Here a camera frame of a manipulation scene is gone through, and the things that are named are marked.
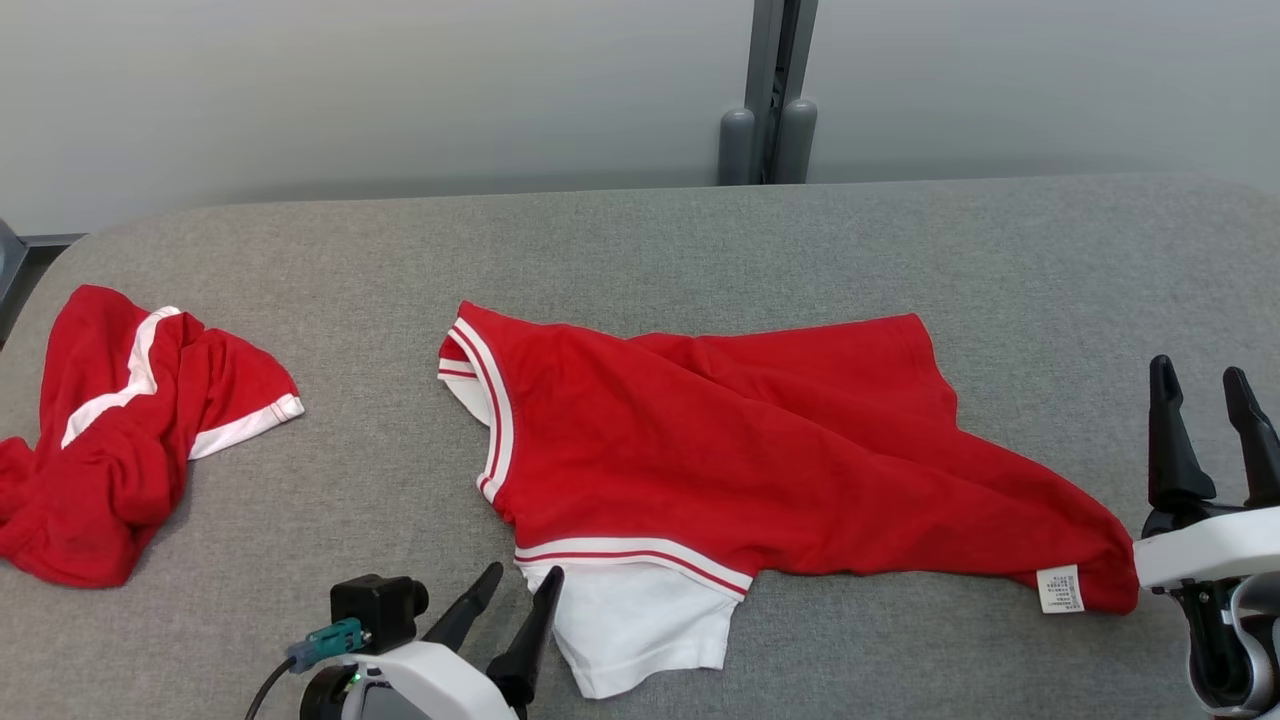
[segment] clothing tag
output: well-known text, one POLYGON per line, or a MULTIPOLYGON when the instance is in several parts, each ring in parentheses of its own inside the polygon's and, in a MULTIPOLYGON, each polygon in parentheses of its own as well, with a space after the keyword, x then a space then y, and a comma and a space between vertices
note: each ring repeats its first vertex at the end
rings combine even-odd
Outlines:
POLYGON ((1041 591, 1041 611, 1046 615, 1084 612, 1084 601, 1080 600, 1080 573, 1075 565, 1037 570, 1036 584, 1041 591))

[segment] gray fabric surface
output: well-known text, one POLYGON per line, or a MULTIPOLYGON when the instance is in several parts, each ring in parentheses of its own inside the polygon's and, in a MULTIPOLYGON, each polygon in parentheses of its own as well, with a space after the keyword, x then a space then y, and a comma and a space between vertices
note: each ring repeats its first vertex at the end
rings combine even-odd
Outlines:
MULTIPOLYGON (((618 334, 736 333, 919 313, 960 423, 1076 482, 1137 533, 1146 368, 1178 364, 1222 496, 1243 497, 1219 374, 1280 410, 1280 200, 1183 176, 699 188, 232 206, 91 236, 0 352, 0 437, 36 439, 44 345, 81 283, 191 310, 273 352, 307 414, 195 464, 123 588, 0 564, 5 717, 237 717, 328 588, 411 574, 433 619, 511 532, 475 491, 485 430, 434 379, 462 299, 618 334)), ((497 653, 527 596, 509 569, 465 655, 497 653)), ((767 573, 723 673, 582 700, 558 653, 535 717, 1199 717, 1183 625, 1041 615, 1000 579, 767 573)), ((303 682, 265 717, 296 716, 303 682)))

